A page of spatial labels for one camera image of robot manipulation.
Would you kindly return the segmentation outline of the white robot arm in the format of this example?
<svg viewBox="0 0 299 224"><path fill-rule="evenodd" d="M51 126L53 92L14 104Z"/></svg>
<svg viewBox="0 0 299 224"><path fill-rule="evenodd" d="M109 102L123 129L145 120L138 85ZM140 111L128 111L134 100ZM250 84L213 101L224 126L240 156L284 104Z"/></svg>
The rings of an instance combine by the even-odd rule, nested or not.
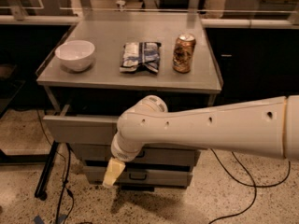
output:
<svg viewBox="0 0 299 224"><path fill-rule="evenodd" d="M299 161L299 96L179 112L146 96L118 118L103 186L112 187L144 145L160 143Z"/></svg>

